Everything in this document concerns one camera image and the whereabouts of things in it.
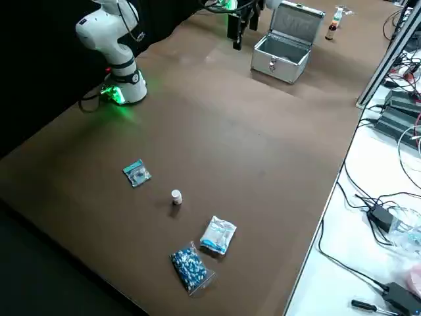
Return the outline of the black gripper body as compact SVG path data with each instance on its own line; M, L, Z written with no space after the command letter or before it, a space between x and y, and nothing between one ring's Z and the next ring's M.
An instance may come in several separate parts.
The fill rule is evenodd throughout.
M255 0L237 0L236 3L235 12L237 14L244 14L247 10L253 8Z

